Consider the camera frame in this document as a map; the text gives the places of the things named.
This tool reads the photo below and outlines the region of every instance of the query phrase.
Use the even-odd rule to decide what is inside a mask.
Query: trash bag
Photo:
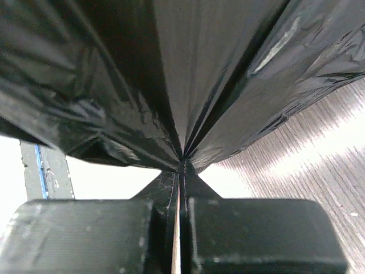
[[[364,24],[362,0],[4,0],[0,132],[201,169],[362,78]]]

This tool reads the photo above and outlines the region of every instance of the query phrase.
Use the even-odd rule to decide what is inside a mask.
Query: wooden floor
[[[365,273],[365,81],[338,89],[217,166],[240,177],[246,196],[320,202],[349,273]]]

